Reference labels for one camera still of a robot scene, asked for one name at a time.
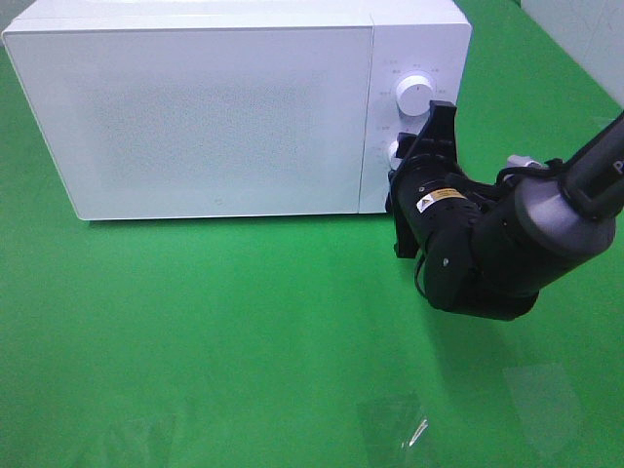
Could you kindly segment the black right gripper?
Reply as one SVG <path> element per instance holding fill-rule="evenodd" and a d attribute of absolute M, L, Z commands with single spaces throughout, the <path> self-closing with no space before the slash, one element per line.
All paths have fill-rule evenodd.
<path fill-rule="evenodd" d="M 399 164 L 388 174 L 386 201 L 397 258 L 415 258 L 418 244 L 468 242 L 468 191 L 457 166 L 456 110 L 449 101 L 431 100 L 421 131 L 397 136 Z"/>

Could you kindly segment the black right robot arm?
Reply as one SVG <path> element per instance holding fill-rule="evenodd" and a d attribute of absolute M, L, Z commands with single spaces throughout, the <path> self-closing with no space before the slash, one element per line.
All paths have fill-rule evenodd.
<path fill-rule="evenodd" d="M 612 244 L 623 209 L 623 122 L 567 161 L 512 156 L 485 184 L 458 164 L 455 113 L 434 100 L 421 132 L 398 137 L 386 201 L 395 252 L 416 260 L 415 286 L 432 307 L 513 320 Z"/>

